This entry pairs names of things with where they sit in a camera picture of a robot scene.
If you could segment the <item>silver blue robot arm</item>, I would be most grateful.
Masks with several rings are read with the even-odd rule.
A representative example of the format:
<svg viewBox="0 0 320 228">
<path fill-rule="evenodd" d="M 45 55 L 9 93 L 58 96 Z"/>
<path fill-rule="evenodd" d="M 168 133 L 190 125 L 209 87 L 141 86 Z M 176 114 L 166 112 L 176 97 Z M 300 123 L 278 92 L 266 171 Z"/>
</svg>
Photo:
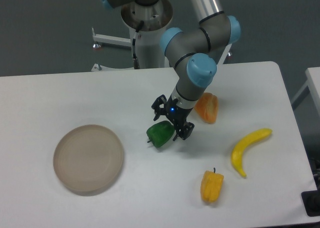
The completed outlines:
<svg viewBox="0 0 320 228">
<path fill-rule="evenodd" d="M 121 9 L 121 18 L 130 31 L 129 39 L 103 37 L 97 43 L 127 44 L 135 69 L 170 64 L 179 80 L 169 97 L 156 98 L 152 109 L 156 118 L 165 116 L 176 137 L 187 139 L 194 125 L 187 117 L 212 82 L 217 71 L 209 52 L 229 46 L 241 36 L 241 27 L 227 16 L 219 0 L 191 0 L 199 27 L 184 33 L 170 28 L 173 9 L 168 0 L 101 0 L 106 9 Z"/>
</svg>

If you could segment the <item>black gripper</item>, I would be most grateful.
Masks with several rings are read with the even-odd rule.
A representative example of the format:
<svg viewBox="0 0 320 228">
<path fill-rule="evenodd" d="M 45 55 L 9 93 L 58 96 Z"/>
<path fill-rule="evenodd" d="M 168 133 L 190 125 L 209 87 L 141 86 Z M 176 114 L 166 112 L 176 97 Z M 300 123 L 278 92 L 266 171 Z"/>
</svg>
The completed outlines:
<svg viewBox="0 0 320 228">
<path fill-rule="evenodd" d="M 172 123 L 175 129 L 173 141 L 178 137 L 182 140 L 189 138 L 195 125 L 191 122 L 187 122 L 187 117 L 193 108 L 181 108 L 178 106 L 178 102 L 175 99 L 173 100 L 171 97 L 167 99 L 165 95 L 157 97 L 151 108 L 154 111 L 153 121 L 156 121 L 160 116 L 165 115 Z"/>
</svg>

